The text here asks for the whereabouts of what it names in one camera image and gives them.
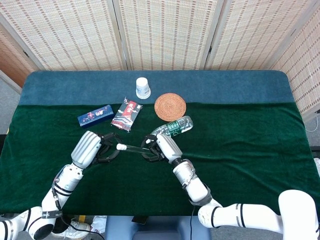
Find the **black cable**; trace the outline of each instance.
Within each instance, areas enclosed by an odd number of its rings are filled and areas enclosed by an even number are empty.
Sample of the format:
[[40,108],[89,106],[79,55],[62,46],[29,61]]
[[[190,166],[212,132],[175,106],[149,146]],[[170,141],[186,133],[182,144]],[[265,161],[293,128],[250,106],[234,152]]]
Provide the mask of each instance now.
[[195,209],[196,209],[196,206],[193,206],[193,210],[190,217],[190,240],[192,240],[192,216],[194,215]]
[[62,216],[61,216],[61,220],[62,220],[62,222],[63,222],[65,225],[68,225],[68,226],[72,227],[72,228],[73,228],[74,230],[76,230],[76,231],[87,232],[87,233],[90,233],[90,234],[98,234],[103,240],[105,240],[104,236],[102,236],[102,235],[101,235],[100,233],[98,233],[98,232],[78,229],[78,228],[72,226],[71,224],[66,223],[65,220],[64,220],[64,218],[63,218]]

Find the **green bottle label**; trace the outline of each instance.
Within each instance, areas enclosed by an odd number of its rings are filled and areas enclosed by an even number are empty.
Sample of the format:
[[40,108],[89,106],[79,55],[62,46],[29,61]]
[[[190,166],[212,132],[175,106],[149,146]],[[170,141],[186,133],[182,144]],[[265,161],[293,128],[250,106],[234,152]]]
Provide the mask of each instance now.
[[181,133],[180,124],[177,121],[167,123],[166,126],[169,129],[171,137],[176,136]]

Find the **woven panel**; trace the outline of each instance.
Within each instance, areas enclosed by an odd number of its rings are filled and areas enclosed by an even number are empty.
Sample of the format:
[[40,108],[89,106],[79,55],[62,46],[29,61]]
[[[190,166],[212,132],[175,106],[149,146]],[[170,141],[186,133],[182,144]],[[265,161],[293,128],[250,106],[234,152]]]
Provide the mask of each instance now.
[[233,0],[207,69],[258,70],[312,0]]
[[1,25],[0,53],[0,70],[20,87],[31,72],[38,70]]
[[105,1],[4,0],[0,11],[47,70],[123,69]]
[[320,7],[272,69],[287,74],[301,114],[320,104]]
[[133,70],[197,70],[216,0],[119,0]]

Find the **table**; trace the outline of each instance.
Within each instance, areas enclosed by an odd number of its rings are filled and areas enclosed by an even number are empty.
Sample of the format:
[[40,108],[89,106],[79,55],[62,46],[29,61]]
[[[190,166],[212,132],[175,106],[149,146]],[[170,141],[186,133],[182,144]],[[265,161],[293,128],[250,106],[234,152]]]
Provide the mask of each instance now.
[[[146,77],[141,100],[135,80]],[[194,128],[174,138],[200,179],[222,205],[264,204],[279,213],[287,189],[309,193],[319,212],[320,179],[288,78],[279,71],[39,71],[26,80],[0,157],[0,212],[39,206],[84,129],[77,116],[124,97],[143,104],[131,133],[110,121],[88,128],[118,133],[139,146],[164,124],[153,103],[177,93]],[[192,211],[168,163],[124,152],[84,171],[64,207],[67,214],[183,216]]]

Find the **blue box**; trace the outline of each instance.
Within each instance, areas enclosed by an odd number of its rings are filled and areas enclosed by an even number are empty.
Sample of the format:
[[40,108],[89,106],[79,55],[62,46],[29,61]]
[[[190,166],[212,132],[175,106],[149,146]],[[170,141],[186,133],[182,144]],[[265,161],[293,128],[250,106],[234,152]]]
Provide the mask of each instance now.
[[115,116],[110,105],[103,106],[99,109],[90,111],[78,116],[80,127],[83,129],[101,123],[105,120],[112,119]]

